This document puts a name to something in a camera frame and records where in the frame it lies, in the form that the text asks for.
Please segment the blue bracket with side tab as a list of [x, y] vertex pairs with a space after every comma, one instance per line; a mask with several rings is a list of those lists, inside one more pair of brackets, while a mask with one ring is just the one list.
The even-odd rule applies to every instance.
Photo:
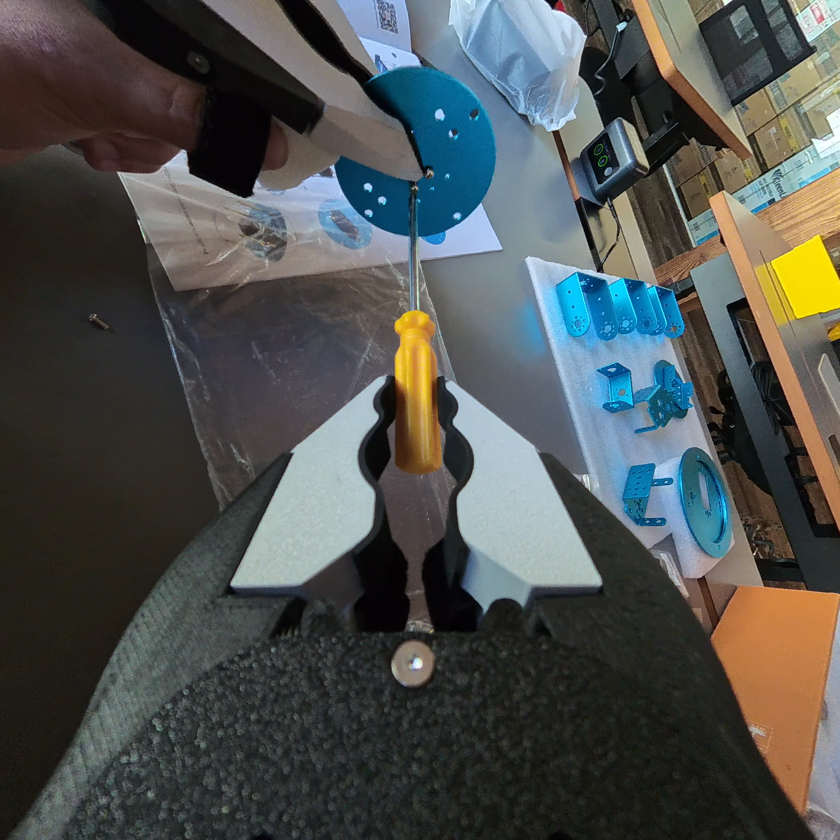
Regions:
[[667, 524], [666, 518], [647, 516], [651, 490], [655, 487], [668, 487], [674, 484], [672, 477], [655, 477], [656, 465], [647, 463], [633, 465], [627, 474], [623, 491], [623, 509], [625, 515], [638, 527], [660, 528]]

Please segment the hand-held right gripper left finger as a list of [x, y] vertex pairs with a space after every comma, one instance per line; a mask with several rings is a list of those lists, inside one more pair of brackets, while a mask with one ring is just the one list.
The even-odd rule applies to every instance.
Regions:
[[384, 375], [294, 447], [233, 592], [329, 601], [362, 632], [405, 629], [407, 561], [380, 484], [395, 416], [395, 379]]

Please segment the white assembly guide booklet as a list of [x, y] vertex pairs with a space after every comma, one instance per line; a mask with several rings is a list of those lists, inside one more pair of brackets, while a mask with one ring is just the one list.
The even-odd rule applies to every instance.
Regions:
[[[412, 52], [404, 2], [337, 3], [374, 63], [374, 77], [397, 67], [422, 67]], [[388, 233], [354, 210], [341, 190], [336, 163], [291, 189], [272, 189], [269, 178], [288, 156], [287, 139], [274, 125], [265, 158], [270, 169], [260, 173], [249, 197], [192, 175], [187, 153], [151, 175], [121, 174], [141, 227], [150, 235], [174, 289], [320, 275], [408, 260], [408, 236]], [[437, 250], [424, 246], [425, 257], [500, 249], [481, 203], [460, 224], [420, 238], [433, 238], [438, 246]]]

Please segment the blue bracket with round base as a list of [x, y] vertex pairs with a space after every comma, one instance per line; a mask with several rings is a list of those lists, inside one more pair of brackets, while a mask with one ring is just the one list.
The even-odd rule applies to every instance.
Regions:
[[654, 379], [668, 394], [677, 412], [686, 413], [693, 407], [694, 386], [690, 381], [682, 380], [674, 364], [658, 361], [654, 366]]

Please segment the yellow open storage bin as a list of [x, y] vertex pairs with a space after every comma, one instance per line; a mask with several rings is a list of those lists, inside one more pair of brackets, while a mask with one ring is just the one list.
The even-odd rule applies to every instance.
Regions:
[[839, 279], [824, 239], [817, 235], [770, 262], [795, 319], [839, 309]]

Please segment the wood-edged grey table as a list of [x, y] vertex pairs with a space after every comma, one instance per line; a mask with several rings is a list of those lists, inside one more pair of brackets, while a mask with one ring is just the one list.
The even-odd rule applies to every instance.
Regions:
[[838, 357], [822, 315], [792, 316], [770, 262], [791, 246], [733, 196], [710, 208], [724, 251], [691, 271], [755, 460], [781, 513], [838, 528]]
[[724, 148], [752, 154], [688, 1], [633, 1], [659, 75]]

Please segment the person's left hand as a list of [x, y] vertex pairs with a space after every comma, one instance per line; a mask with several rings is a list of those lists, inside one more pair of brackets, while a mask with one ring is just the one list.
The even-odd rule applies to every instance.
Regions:
[[204, 86], [135, 52], [79, 2], [1, 3], [1, 165], [78, 142], [100, 172], [192, 151]]

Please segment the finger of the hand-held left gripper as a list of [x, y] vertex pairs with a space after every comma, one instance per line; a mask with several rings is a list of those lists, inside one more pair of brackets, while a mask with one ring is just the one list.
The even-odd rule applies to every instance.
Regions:
[[290, 103], [275, 117], [321, 151], [409, 182], [427, 166], [411, 131], [371, 98], [375, 65], [337, 2], [211, 2], [279, 79], [269, 84]]

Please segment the clear plastic bag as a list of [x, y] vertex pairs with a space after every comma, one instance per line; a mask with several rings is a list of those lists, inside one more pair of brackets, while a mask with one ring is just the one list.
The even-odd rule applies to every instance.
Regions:
[[177, 291], [143, 233], [154, 352], [140, 364], [163, 429], [155, 488], [185, 490], [204, 524], [280, 453], [393, 373], [404, 262]]

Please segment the yellow-handled screwdriver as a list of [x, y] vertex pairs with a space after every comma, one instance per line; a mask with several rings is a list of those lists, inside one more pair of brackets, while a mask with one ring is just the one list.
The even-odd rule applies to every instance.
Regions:
[[435, 325], [421, 309], [418, 254], [418, 194], [408, 201], [409, 310], [396, 322], [399, 346], [395, 354], [395, 464], [407, 474], [421, 476], [442, 465], [438, 424], [437, 356], [432, 345]]

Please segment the white crumpled plastic bag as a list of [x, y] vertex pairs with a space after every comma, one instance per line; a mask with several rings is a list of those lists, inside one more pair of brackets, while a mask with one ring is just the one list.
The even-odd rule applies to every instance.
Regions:
[[481, 75], [532, 126], [575, 119], [586, 36], [544, 1], [452, 1], [449, 24]]

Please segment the stack of printed cartons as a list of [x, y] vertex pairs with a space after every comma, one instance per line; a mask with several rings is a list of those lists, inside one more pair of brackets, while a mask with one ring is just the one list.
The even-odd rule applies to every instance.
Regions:
[[710, 198], [733, 195], [757, 213], [838, 170], [839, 2], [791, 2], [814, 54], [740, 103], [745, 161], [695, 140], [667, 172], [695, 245], [718, 233]]

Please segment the blue round metal plate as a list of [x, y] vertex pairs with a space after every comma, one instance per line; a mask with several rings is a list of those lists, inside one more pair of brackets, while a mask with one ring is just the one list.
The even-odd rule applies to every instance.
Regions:
[[[487, 194], [497, 147], [491, 120], [460, 80], [423, 66], [397, 67], [364, 86], [374, 102], [410, 130], [424, 170], [416, 179], [416, 233], [439, 235], [465, 221]], [[347, 158], [334, 166], [341, 190], [370, 224], [410, 234], [412, 182]]]

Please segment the orange cardboard box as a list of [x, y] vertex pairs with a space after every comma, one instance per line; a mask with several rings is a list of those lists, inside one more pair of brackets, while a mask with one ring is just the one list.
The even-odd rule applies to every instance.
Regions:
[[741, 585], [711, 635], [754, 745], [802, 816], [838, 603], [836, 593]]

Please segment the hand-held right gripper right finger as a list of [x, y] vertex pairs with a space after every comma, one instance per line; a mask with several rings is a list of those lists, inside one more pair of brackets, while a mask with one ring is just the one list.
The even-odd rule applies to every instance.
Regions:
[[559, 490], [560, 464], [439, 377], [444, 466], [455, 480], [423, 584], [436, 632], [473, 632], [491, 606], [600, 594], [603, 581]]

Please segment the grey device with green display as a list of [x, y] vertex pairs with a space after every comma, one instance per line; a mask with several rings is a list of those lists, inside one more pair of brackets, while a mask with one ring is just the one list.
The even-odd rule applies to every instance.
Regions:
[[611, 121], [583, 149], [580, 168], [589, 197], [601, 206], [624, 194], [650, 173], [639, 134], [623, 118]]

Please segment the small blue U bracket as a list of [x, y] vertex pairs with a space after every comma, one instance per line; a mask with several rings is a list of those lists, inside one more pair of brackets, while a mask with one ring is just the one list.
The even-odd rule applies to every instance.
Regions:
[[613, 362], [598, 368], [596, 372], [606, 379], [608, 399], [602, 407], [607, 412], [615, 414], [634, 408], [632, 373], [627, 367]]

